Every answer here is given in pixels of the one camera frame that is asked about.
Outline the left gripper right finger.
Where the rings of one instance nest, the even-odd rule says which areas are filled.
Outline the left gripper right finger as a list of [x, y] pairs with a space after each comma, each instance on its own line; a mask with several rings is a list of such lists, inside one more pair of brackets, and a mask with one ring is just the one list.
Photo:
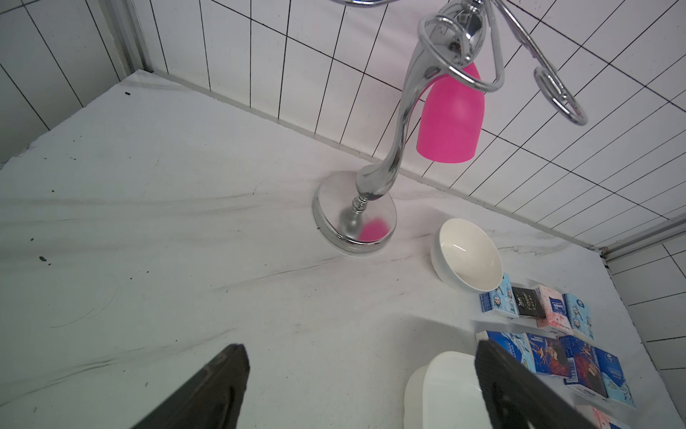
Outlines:
[[493, 340], [480, 340], [475, 370], [494, 428], [593, 428]]

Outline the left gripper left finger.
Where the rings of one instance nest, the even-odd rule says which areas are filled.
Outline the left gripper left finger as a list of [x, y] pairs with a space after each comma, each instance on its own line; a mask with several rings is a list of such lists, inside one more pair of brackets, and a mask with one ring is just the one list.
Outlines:
[[249, 373], [245, 346], [230, 344], [135, 427], [235, 428]]

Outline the blue red tissue pack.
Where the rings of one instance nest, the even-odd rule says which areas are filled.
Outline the blue red tissue pack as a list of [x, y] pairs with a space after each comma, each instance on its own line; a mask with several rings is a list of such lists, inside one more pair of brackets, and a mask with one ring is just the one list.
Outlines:
[[526, 334], [536, 375], [569, 378], [572, 374], [568, 357], [561, 342], [556, 338], [538, 334]]

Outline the blue white tissue pack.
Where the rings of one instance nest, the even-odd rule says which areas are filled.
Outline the blue white tissue pack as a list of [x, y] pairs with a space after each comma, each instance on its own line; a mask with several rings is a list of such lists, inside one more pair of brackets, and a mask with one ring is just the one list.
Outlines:
[[531, 346], [525, 334], [481, 331], [475, 334], [475, 339], [477, 341], [493, 340], [532, 373], [536, 373]]

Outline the white storage box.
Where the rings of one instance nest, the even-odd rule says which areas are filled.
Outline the white storage box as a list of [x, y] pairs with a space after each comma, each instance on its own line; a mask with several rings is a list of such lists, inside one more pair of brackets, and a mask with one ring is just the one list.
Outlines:
[[456, 351], [437, 355], [409, 378], [405, 428], [490, 428], [475, 370], [475, 357]]

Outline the blue orange tissue pack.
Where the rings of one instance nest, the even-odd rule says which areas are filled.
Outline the blue orange tissue pack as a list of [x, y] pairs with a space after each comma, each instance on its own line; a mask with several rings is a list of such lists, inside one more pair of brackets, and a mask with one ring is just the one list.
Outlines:
[[571, 376], [563, 382], [571, 389], [594, 398], [607, 398], [595, 348], [574, 336], [560, 337], [559, 341], [567, 357]]

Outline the pink Tempo side pack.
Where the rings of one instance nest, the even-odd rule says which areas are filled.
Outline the pink Tempo side pack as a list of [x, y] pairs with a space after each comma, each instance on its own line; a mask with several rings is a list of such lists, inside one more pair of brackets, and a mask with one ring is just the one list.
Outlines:
[[559, 336], [572, 335], [563, 295], [544, 285], [538, 285], [535, 291], [544, 311], [543, 318], [536, 321], [537, 327]]

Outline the pink tissue pack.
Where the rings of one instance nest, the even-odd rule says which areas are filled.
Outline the pink tissue pack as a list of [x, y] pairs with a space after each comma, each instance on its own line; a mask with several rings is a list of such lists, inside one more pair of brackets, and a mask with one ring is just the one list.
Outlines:
[[631, 429], [630, 425], [590, 405], [577, 405], [575, 408], [598, 429]]

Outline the small black tissue pack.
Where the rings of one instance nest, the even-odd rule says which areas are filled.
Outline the small black tissue pack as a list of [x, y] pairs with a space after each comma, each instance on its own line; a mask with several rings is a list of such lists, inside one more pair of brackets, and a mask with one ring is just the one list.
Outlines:
[[521, 287], [512, 287], [514, 303], [520, 317], [543, 319], [546, 317], [545, 310], [541, 305], [536, 291]]

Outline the light blue tissue pack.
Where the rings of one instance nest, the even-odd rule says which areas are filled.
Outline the light blue tissue pack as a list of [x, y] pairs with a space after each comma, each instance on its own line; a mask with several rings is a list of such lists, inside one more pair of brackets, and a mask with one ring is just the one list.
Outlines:
[[503, 274], [499, 286], [480, 295], [482, 313], [509, 319], [519, 317], [513, 287], [507, 273]]

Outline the blue tissue pack bottom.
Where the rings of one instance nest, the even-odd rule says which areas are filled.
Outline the blue tissue pack bottom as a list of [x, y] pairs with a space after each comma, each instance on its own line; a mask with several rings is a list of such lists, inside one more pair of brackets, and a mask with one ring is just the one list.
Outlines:
[[590, 307], [572, 293], [565, 293], [563, 298], [573, 336], [594, 343]]

